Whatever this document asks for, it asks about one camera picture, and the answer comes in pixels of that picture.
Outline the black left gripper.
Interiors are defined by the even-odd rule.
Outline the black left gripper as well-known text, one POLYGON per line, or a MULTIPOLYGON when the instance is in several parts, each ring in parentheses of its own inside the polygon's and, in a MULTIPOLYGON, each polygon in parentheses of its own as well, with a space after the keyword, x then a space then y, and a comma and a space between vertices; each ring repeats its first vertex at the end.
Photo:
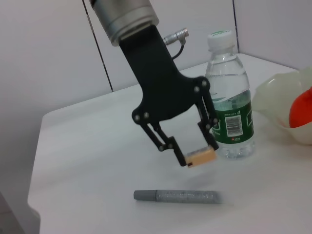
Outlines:
POLYGON ((179 72, 154 25, 129 36, 119 45, 142 89, 142 101, 133 110, 132 118, 158 150, 173 150, 180 166, 187 165, 175 138, 167 137, 159 122, 175 118, 196 105, 200 116, 198 126, 207 144, 216 151, 219 146, 210 130, 218 119, 208 80, 203 76, 189 78, 179 72))

